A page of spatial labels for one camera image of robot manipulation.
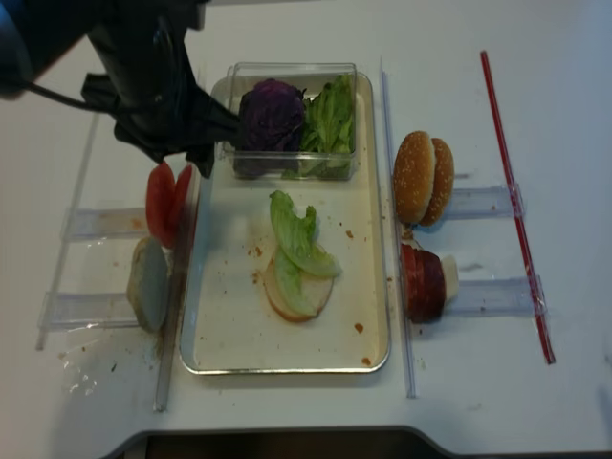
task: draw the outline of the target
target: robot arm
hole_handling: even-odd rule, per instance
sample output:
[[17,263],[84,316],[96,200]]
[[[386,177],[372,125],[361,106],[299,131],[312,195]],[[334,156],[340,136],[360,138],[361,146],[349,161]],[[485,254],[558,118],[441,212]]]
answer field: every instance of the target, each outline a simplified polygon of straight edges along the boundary
[[183,152],[210,175],[215,142],[238,119],[195,83],[183,42],[207,0],[0,0],[0,94],[14,96],[84,34],[107,75],[88,75],[85,103],[115,118],[118,140],[153,161]]

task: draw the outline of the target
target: white table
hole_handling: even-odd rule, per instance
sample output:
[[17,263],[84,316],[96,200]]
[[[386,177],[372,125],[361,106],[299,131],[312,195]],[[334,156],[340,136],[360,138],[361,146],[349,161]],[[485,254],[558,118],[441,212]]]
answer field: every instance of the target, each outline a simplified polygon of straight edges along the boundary
[[[3,457],[100,457],[151,431],[302,426],[409,426],[456,453],[612,449],[610,19],[604,1],[303,1],[212,6],[205,30],[188,35],[209,90],[241,60],[356,62],[373,82],[379,130],[382,56],[396,146],[419,127],[444,133],[458,164],[477,172],[470,161],[488,158],[482,168],[497,175],[478,180],[500,183],[478,57],[488,50],[557,364],[545,365],[529,320],[449,320],[415,339],[417,400],[404,397],[397,319],[388,363],[357,380],[205,380],[176,358],[165,414],[151,410],[153,373],[118,366],[89,397],[62,389],[57,353],[77,338],[53,336],[42,353],[33,345],[91,115],[36,96],[3,102]],[[83,40],[41,82],[75,96],[100,69]],[[427,241],[435,250],[435,235]]]

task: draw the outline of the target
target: purple cabbage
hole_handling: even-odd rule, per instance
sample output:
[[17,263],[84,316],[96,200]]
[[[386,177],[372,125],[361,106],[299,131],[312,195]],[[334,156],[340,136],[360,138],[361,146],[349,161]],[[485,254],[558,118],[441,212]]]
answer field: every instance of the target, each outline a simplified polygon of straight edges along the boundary
[[[240,101],[242,151],[297,152],[304,124],[303,92],[275,79],[255,85]],[[271,169],[297,170],[297,159],[240,159],[234,170],[240,175],[262,175]]]

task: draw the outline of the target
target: metal tray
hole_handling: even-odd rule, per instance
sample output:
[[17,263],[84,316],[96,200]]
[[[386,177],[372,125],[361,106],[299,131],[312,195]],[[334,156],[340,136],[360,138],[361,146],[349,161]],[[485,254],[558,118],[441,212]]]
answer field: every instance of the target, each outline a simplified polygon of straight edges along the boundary
[[[228,92],[224,78],[212,95],[225,103]],[[201,181],[180,337],[189,371],[370,373],[386,362],[389,320],[374,111],[372,86],[363,74],[357,78],[356,113],[357,170],[348,182],[244,181],[233,176],[228,161],[217,161],[211,180]],[[298,213],[308,205],[317,209],[318,242],[343,269],[321,315],[306,323],[280,318],[262,282],[276,247],[269,211],[276,189],[292,196]]]

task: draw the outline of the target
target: red straw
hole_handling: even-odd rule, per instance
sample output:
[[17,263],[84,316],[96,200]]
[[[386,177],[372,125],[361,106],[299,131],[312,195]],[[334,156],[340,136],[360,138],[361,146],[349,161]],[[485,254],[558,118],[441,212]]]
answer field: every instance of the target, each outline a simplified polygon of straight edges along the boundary
[[[480,60],[482,61],[482,70],[485,73],[485,80],[487,81],[489,102],[491,103],[493,122],[495,123],[495,132],[497,133],[499,153],[501,154],[501,161],[504,165],[506,182],[508,183],[508,186],[514,186],[515,182],[513,168],[510,165],[508,146],[506,145],[504,128],[501,124],[501,117],[499,116],[499,107],[497,106],[497,97],[495,96],[495,88],[493,87],[491,67],[489,66],[489,58],[487,57],[486,51],[480,53]],[[513,198],[514,210],[516,210],[516,205],[517,203],[514,201]],[[532,300],[534,301],[535,324],[537,326],[537,333],[539,334],[539,342],[542,345],[542,351],[544,352],[544,358],[546,359],[546,362],[548,364],[552,364],[556,361],[555,353],[553,352],[553,346],[551,345],[550,337],[548,335],[548,327],[546,326],[546,316],[542,314],[541,308],[541,304],[543,304],[544,302],[544,293],[542,292],[541,287],[537,282],[536,270],[534,269],[534,261],[532,260],[532,254],[529,250],[529,243],[527,242],[527,233],[525,232],[523,217],[516,211],[514,212],[514,222],[516,223],[516,232],[518,233],[518,242],[520,243],[520,250],[523,254],[525,273],[529,278],[529,284],[532,291]]]

